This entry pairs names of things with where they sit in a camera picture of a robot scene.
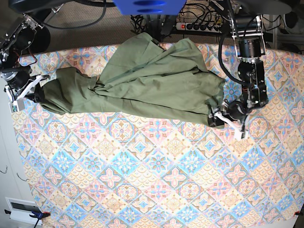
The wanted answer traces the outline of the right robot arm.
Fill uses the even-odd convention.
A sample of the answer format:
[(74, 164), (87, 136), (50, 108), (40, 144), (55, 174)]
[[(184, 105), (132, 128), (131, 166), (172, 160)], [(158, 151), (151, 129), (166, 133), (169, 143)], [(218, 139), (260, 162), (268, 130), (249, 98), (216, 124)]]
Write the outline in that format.
[(0, 77), (7, 83), (5, 92), (11, 101), (29, 99), (35, 103), (44, 100), (39, 84), (31, 85), (31, 65), (19, 62), (22, 53), (33, 55), (44, 52), (50, 44), (50, 32), (43, 25), (46, 18), (65, 4), (64, 0), (10, 0), (10, 9), (20, 14), (0, 39)]

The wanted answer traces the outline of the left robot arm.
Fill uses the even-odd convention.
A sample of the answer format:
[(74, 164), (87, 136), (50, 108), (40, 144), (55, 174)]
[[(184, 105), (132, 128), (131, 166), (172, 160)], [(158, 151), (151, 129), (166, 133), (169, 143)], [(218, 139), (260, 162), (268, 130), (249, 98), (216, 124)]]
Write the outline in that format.
[[(224, 100), (213, 108), (208, 117), (210, 127), (232, 125), (238, 121), (246, 124), (248, 115), (268, 103), (264, 63), (260, 59), (266, 53), (263, 36), (263, 15), (281, 15), (291, 12), (293, 5), (287, 0), (239, 0), (239, 9), (233, 10), (229, 0), (213, 0), (210, 5), (226, 22), (220, 28), (218, 60), (228, 78), (241, 85), (241, 96), (232, 102)], [(222, 59), (224, 39), (233, 38), (236, 57), (240, 60), (238, 77), (232, 76)]]

